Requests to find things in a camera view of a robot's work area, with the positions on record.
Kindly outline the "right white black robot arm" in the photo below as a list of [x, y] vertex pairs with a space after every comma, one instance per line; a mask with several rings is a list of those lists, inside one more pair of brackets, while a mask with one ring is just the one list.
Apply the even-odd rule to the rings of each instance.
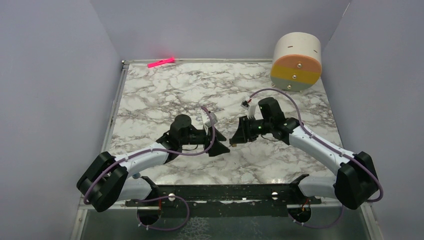
[[239, 118], [231, 145], [254, 142], [260, 135], [272, 136], [300, 149], [322, 163], [332, 177], [306, 176], [288, 190], [289, 199], [300, 204], [308, 197], [337, 199], [356, 210], [378, 190], [377, 173], [371, 156], [363, 151], [354, 153], [342, 149], [312, 134], [298, 119], [285, 117], [276, 99], [267, 97], [258, 102], [262, 118], [246, 115]]

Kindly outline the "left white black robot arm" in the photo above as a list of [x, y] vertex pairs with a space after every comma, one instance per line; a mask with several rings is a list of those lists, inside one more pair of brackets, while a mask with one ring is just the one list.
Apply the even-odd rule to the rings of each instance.
[[202, 145], [201, 154], [209, 157], [229, 153], [223, 143], [226, 138], [214, 126], [216, 122], [214, 113], [209, 112], [203, 117], [203, 129], [197, 129], [188, 115], [179, 114], [169, 130], [148, 147], [118, 156], [108, 151], [100, 153], [76, 184], [84, 204], [93, 206], [97, 212], [123, 200], [139, 199], [144, 205], [152, 205], [157, 200], [157, 191], [151, 184], [144, 179], [135, 184], [127, 180], [185, 155], [185, 145]]

